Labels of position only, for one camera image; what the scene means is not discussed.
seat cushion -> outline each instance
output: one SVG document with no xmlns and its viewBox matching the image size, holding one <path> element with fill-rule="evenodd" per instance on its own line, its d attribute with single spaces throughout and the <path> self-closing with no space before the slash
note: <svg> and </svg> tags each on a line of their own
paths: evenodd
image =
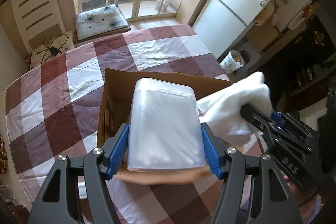
<svg viewBox="0 0 336 224">
<path fill-rule="evenodd" d="M 119 8 L 112 4 L 78 14 L 76 26 L 78 40 L 82 40 L 128 27 L 128 23 Z"/>
</svg>

white plastic box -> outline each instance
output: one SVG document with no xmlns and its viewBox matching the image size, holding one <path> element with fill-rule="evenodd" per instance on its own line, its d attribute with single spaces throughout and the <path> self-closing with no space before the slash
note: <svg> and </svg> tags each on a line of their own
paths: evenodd
<svg viewBox="0 0 336 224">
<path fill-rule="evenodd" d="M 131 108 L 128 170 L 166 172 L 203 166 L 193 89 L 151 78 L 138 80 Z"/>
</svg>

floor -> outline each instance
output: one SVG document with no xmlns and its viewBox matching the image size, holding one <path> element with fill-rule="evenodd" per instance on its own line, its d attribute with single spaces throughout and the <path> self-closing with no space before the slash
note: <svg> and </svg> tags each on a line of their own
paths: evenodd
<svg viewBox="0 0 336 224">
<path fill-rule="evenodd" d="M 157 15 L 158 11 L 155 9 L 156 2 L 157 2 L 156 0 L 141 1 L 139 16 L 141 17 L 141 16 Z M 118 5 L 118 7 L 126 19 L 132 17 L 133 2 L 121 3 Z M 167 11 L 161 12 L 160 14 L 176 14 L 176 12 L 177 10 L 175 10 L 171 5 L 169 5 Z"/>
</svg>

cardboard box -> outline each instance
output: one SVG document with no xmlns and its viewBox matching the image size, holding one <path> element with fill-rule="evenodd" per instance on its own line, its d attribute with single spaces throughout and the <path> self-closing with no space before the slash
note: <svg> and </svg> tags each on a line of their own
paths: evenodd
<svg viewBox="0 0 336 224">
<path fill-rule="evenodd" d="M 102 147 L 105 140 L 113 137 L 121 124 L 127 122 L 131 112 L 135 83 L 144 77 L 190 86 L 194 89 L 197 100 L 231 85 L 227 80 L 176 72 L 130 72 L 107 68 L 99 111 L 98 147 Z"/>
</svg>

white cloth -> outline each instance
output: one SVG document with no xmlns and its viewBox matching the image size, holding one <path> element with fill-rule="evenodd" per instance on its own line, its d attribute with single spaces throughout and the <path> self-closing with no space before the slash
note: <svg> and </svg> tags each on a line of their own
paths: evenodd
<svg viewBox="0 0 336 224">
<path fill-rule="evenodd" d="M 200 122 L 206 122 L 215 136 L 231 145 L 243 145 L 258 130 L 240 116 L 240 108 L 249 103 L 265 115 L 272 112 L 269 88 L 264 75 L 255 72 L 237 83 L 197 101 Z"/>
</svg>

